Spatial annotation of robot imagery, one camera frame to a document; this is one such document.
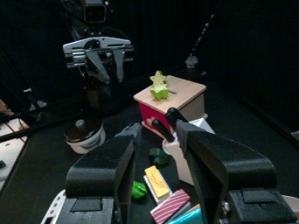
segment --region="yellow block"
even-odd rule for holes
[[[170,195],[170,189],[165,183],[165,178],[155,165],[145,169],[146,176],[154,188],[157,198],[161,200],[163,197]]]

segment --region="robotic arm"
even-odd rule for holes
[[[67,66],[87,67],[89,75],[95,76],[101,81],[110,83],[110,76],[105,65],[117,65],[117,78],[122,82],[125,79],[123,62],[130,61],[130,52],[134,46],[129,39],[111,37],[91,37],[69,43],[63,46],[67,59]]]
[[[67,67],[78,67],[82,74],[110,84],[117,70],[119,82],[125,79],[125,61],[134,60],[135,50],[126,38],[103,36],[102,25],[107,21],[109,0],[62,0],[67,24],[75,41],[63,45]]]

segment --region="pink striped block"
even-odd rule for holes
[[[177,191],[173,196],[153,210],[155,223],[166,223],[181,208],[190,201],[191,197],[185,190]]]

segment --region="black table surface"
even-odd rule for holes
[[[261,152],[274,163],[278,189],[283,195],[299,197],[299,150],[249,111],[234,97],[210,79],[203,81],[207,122],[217,134],[233,139]],[[134,102],[121,112],[103,118],[107,139],[130,124],[141,123],[142,114]],[[70,122],[31,135],[18,158],[0,195],[2,223],[42,223],[53,200],[65,189],[66,177],[82,155],[65,142]],[[141,157],[137,161],[135,180],[145,182],[145,169],[150,167],[149,151],[162,148],[163,139],[142,129]],[[183,188],[195,198],[193,186],[178,179],[175,162],[161,165],[159,170],[174,191]],[[133,200],[130,223],[154,223],[150,211],[155,208],[153,195]]]

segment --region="small toy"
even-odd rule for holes
[[[151,94],[154,98],[161,101],[162,99],[169,98],[169,87],[166,84],[166,77],[163,76],[162,71],[155,72],[155,76],[151,76],[150,79],[154,82],[154,86],[151,88]]]
[[[134,181],[133,187],[133,198],[141,199],[147,195],[146,185],[141,182]]]

